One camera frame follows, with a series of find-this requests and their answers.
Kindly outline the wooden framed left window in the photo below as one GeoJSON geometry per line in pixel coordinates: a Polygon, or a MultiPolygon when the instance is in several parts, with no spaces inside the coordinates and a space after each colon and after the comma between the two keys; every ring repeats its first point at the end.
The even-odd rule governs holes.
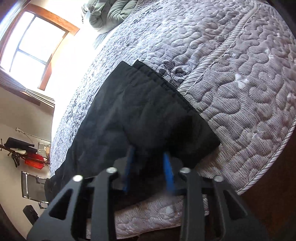
{"type": "Polygon", "coordinates": [[[78,31],[69,21],[29,3],[1,41],[1,68],[23,86],[44,91],[56,51],[66,37],[78,31]]]}

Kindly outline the grey-green crumpled duvet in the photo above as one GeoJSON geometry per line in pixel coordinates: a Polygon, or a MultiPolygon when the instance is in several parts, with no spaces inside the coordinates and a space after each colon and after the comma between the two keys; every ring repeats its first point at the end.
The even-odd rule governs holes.
{"type": "Polygon", "coordinates": [[[100,34],[114,29],[132,13],[138,1],[86,1],[82,4],[82,22],[100,34]]]}

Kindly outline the grey quilted bedspread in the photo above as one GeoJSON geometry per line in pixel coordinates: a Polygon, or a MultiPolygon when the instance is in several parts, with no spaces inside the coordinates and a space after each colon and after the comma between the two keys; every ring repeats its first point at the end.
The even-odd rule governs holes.
{"type": "MultiPolygon", "coordinates": [[[[68,149],[101,86],[118,66],[143,62],[191,104],[220,145],[194,168],[225,178],[238,194],[252,188],[295,131],[295,37],[262,1],[139,1],[127,19],[70,72],[52,125],[50,174],[68,149]]],[[[116,206],[118,238],[178,227],[183,198],[159,192],[116,206]]]]}

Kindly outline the red bag on rack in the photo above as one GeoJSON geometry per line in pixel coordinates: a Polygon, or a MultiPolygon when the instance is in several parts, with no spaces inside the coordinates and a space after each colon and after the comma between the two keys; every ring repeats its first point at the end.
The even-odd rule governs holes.
{"type": "Polygon", "coordinates": [[[25,164],[36,169],[43,169],[45,165],[44,158],[39,154],[28,153],[24,156],[25,164]]]}

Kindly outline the black padded pants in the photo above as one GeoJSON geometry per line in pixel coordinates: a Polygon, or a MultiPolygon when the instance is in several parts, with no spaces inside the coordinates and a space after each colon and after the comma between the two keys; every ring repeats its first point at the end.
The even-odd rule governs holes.
{"type": "Polygon", "coordinates": [[[187,100],[143,62],[121,62],[105,80],[67,151],[45,184],[52,201],[75,175],[85,178],[134,157],[119,208],[143,201],[163,185],[163,155],[194,168],[220,145],[218,136],[187,100]]]}

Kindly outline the black mesh office chair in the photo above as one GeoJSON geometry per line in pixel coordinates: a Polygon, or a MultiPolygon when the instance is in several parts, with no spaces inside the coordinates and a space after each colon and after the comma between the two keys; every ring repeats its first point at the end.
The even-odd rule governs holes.
{"type": "Polygon", "coordinates": [[[46,209],[49,204],[44,189],[46,180],[47,178],[21,171],[22,197],[37,202],[40,209],[46,209]]]}

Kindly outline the wooden coat rack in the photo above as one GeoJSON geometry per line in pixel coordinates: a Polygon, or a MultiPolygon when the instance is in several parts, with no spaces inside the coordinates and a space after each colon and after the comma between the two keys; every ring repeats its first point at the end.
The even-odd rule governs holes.
{"type": "MultiPolygon", "coordinates": [[[[4,144],[5,143],[3,143],[3,140],[1,139],[1,151],[6,150],[8,152],[8,156],[10,156],[13,159],[16,168],[18,166],[20,166],[20,160],[21,159],[25,162],[24,156],[28,154],[27,151],[21,150],[21,149],[15,149],[15,148],[6,148],[4,146],[4,144]]],[[[44,160],[45,160],[44,167],[49,166],[50,165],[49,159],[48,160],[44,159],[44,160]]]]}

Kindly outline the black jacket on rack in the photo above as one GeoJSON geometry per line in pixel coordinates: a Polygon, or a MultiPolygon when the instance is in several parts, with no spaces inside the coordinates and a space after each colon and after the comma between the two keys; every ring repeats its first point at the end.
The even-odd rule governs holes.
{"type": "Polygon", "coordinates": [[[30,144],[12,137],[9,137],[6,141],[6,143],[4,144],[4,146],[6,148],[15,148],[15,149],[21,149],[21,150],[25,150],[28,153],[33,153],[36,154],[36,152],[38,151],[37,149],[35,149],[35,145],[34,144],[30,144]]]}

